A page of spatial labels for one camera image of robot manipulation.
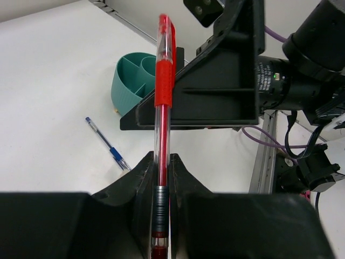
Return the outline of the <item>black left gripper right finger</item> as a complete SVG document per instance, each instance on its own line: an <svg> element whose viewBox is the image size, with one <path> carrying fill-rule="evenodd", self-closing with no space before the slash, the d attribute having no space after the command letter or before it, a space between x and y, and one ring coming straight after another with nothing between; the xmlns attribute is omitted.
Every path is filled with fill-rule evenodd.
<svg viewBox="0 0 345 259"><path fill-rule="evenodd" d="M178 154L170 156L169 194L172 258L208 258L215 195L187 170Z"/></svg>

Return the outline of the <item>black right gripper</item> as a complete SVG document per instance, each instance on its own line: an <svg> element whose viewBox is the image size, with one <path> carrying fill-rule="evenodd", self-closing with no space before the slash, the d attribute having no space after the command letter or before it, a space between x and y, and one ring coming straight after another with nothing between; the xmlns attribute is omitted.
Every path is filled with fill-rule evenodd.
<svg viewBox="0 0 345 259"><path fill-rule="evenodd" d="M171 128L256 125L258 56L265 50L263 1L184 1L212 36L187 65L178 64Z"/></svg>

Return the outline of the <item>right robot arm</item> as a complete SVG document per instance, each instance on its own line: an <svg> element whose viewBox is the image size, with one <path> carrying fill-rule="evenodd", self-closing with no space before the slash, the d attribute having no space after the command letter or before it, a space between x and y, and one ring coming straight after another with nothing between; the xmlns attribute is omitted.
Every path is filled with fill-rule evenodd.
<svg viewBox="0 0 345 259"><path fill-rule="evenodd" d="M333 258L312 206L300 193L334 183L337 164L317 138L344 127L344 1L321 1L282 45L285 59L265 57L263 1L185 1L213 34L170 90L171 128L233 128L258 123L264 111L288 110L288 128L303 111L315 126L297 165L262 173L250 194L213 193L171 157L172 258Z"/></svg>

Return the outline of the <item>red gel pen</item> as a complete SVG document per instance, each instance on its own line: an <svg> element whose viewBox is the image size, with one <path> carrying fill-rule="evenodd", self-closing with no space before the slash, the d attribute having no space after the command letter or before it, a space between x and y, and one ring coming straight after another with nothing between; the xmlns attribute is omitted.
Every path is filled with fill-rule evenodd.
<svg viewBox="0 0 345 259"><path fill-rule="evenodd" d="M159 16L155 65L155 141L151 258L167 258L169 246L170 111L176 74L175 27L166 14Z"/></svg>

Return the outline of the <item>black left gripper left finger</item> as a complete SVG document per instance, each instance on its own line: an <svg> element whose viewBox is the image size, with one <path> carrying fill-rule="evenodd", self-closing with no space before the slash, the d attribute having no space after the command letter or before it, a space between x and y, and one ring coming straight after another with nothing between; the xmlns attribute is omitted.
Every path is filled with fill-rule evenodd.
<svg viewBox="0 0 345 259"><path fill-rule="evenodd" d="M124 176L92 198L109 211L102 217L107 235L107 258L148 258L153 198L153 152Z"/></svg>

